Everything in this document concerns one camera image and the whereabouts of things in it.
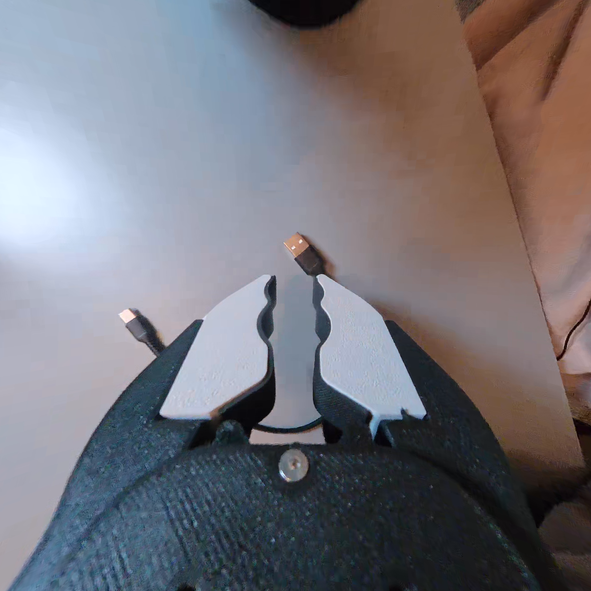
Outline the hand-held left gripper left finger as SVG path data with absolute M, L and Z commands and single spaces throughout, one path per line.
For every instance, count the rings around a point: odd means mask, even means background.
M 276 302 L 276 277 L 265 274 L 206 314 L 159 414 L 213 420 L 266 386 L 274 376 Z

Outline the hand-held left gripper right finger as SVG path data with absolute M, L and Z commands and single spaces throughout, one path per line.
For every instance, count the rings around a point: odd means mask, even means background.
M 381 314 L 327 275 L 314 278 L 319 345 L 313 397 L 322 418 L 342 431 L 427 415 Z

